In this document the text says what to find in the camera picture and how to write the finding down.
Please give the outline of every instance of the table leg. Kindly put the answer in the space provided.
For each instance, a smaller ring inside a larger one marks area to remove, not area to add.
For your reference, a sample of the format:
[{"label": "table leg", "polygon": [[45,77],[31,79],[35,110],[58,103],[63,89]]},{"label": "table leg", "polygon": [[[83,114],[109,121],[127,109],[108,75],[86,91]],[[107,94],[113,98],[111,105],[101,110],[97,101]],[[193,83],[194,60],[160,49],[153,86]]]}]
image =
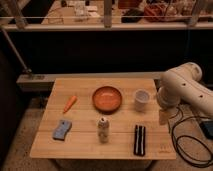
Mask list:
[{"label": "table leg", "polygon": [[56,159],[49,159],[49,161],[54,165],[54,167],[60,171],[62,169],[62,167],[60,166],[60,164],[58,164],[58,162],[56,161]]}]

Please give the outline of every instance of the white container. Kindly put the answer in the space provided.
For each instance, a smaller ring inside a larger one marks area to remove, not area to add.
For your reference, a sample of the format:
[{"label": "white container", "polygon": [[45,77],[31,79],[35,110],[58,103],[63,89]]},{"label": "white container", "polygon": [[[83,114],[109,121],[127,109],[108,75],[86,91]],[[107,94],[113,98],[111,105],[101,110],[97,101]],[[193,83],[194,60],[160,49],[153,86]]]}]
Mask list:
[{"label": "white container", "polygon": [[98,137],[101,143],[108,142],[109,135],[109,121],[106,117],[102,117],[98,121]]},{"label": "white container", "polygon": [[144,111],[145,105],[149,102],[150,95],[146,90],[138,89],[134,93],[134,107],[136,111]]}]

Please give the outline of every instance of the red object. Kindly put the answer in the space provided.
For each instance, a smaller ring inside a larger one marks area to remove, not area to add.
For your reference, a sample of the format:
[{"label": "red object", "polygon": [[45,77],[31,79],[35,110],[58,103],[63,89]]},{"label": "red object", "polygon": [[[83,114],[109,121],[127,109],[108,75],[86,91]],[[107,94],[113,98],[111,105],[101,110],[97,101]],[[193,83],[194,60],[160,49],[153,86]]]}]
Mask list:
[{"label": "red object", "polygon": [[77,96],[71,96],[64,107],[63,113],[66,113],[76,101],[77,101]]},{"label": "red object", "polygon": [[113,112],[120,107],[122,96],[116,88],[104,86],[94,92],[92,100],[94,106],[101,112]]}]

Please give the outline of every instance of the wooden table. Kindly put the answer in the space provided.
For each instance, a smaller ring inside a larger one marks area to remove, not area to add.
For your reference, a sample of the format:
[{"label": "wooden table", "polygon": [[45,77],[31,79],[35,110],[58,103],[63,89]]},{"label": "wooden table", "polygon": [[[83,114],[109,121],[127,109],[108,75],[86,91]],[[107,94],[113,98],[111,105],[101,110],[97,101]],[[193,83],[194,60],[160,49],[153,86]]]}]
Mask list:
[{"label": "wooden table", "polygon": [[[101,144],[97,136],[97,123],[103,116],[92,103],[93,92],[101,86],[119,89],[123,102],[112,115],[105,115],[110,121],[109,142]],[[133,93],[145,89],[151,100],[144,112],[136,112]],[[71,95],[78,100],[72,108],[62,114]],[[156,89],[152,79],[142,78],[60,78],[56,79],[46,110],[33,142],[30,157],[57,159],[128,159],[160,160],[175,159],[167,125],[158,122],[159,106],[156,102]],[[65,141],[52,139],[53,130],[60,119],[72,122],[72,129]],[[146,155],[133,155],[134,127],[146,126]]]}]

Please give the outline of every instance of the orange bowl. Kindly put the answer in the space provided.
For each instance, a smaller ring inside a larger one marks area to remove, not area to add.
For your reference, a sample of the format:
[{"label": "orange bowl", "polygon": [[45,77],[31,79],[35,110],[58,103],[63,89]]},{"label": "orange bowl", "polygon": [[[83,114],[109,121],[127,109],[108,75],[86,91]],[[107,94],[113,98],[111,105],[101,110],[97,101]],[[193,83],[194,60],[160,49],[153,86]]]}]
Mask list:
[{"label": "orange bowl", "polygon": [[101,112],[110,113],[120,107],[122,96],[118,89],[104,86],[94,92],[92,100],[96,109]]}]

